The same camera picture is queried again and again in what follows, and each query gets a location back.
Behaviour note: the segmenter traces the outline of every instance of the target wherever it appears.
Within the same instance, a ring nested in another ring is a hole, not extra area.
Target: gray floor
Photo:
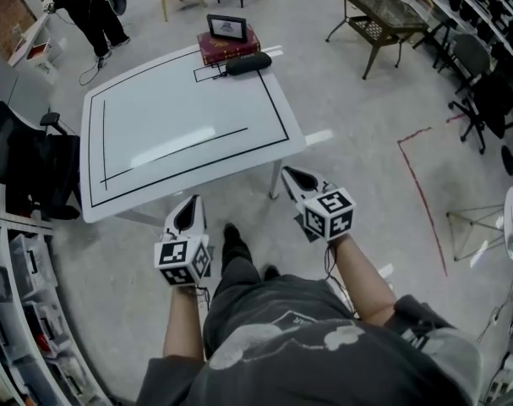
[[[330,129],[334,134],[288,163],[317,170],[347,188],[357,202],[353,235],[378,268],[393,265],[390,280],[398,295],[415,295],[477,337],[492,309],[509,293],[513,262],[498,248],[486,251],[473,266],[469,260],[455,263],[445,212],[503,202],[512,180],[499,159],[501,142],[489,131],[488,149],[480,156],[474,134],[465,144],[459,141],[466,122],[446,122],[456,115],[446,106],[454,98],[453,77],[431,69],[429,49],[414,51],[407,45],[398,69],[398,50],[387,47],[362,81],[368,43],[346,26],[329,44],[324,42],[342,18],[342,0],[245,0],[244,9],[239,0],[222,0],[220,5],[205,1],[207,9],[169,2],[166,24],[160,0],[128,0],[122,22],[132,41],[114,51],[86,87],[79,86],[78,77],[92,66],[92,51],[83,35],[66,26],[68,49],[57,62],[60,77],[52,108],[79,132],[86,91],[194,44],[196,35],[207,28],[207,13],[247,18],[263,47],[282,45],[284,55],[275,59],[273,71],[302,131]],[[432,129],[397,143],[428,127]],[[434,220],[447,276],[407,160]],[[183,197],[204,197],[211,243],[218,250],[221,228],[232,221],[242,230],[257,266],[271,262],[282,272],[321,278],[325,245],[306,242],[292,220],[295,211],[286,196],[267,198],[270,171],[271,166],[257,167],[187,191]],[[165,216],[181,197],[142,206],[142,211]],[[96,224],[59,223],[58,230],[58,279],[82,348],[113,394],[134,399],[147,360],[161,353],[168,316],[170,290],[153,269],[157,230],[116,218]],[[479,248],[491,238],[475,233],[470,245]],[[211,290],[219,271],[216,261],[212,278],[205,282]],[[505,351],[511,311],[506,307],[481,343],[486,378]]]

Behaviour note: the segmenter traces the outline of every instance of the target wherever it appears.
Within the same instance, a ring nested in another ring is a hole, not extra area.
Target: red book
[[[258,38],[250,25],[247,25],[246,42],[213,37],[209,31],[206,31],[198,35],[198,44],[204,64],[217,63],[260,50]]]

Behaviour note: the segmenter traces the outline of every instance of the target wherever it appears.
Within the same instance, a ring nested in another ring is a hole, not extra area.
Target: picture frame
[[[223,15],[207,15],[211,36],[231,41],[247,41],[247,20]]]

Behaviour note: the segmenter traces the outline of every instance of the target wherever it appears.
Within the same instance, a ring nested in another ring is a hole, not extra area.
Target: forearm
[[[396,297],[354,239],[347,235],[332,243],[336,265],[362,321],[383,325],[393,315]]]
[[[165,357],[179,355],[204,362],[198,298],[193,291],[192,288],[172,288],[172,304],[163,354]]]

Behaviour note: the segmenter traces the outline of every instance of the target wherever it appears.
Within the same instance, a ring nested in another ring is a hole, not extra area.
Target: white cube
[[[332,240],[352,229],[356,203],[344,188],[333,189],[303,202],[303,225],[325,240]]]
[[[199,284],[210,262],[201,237],[155,244],[155,268],[172,286]]]

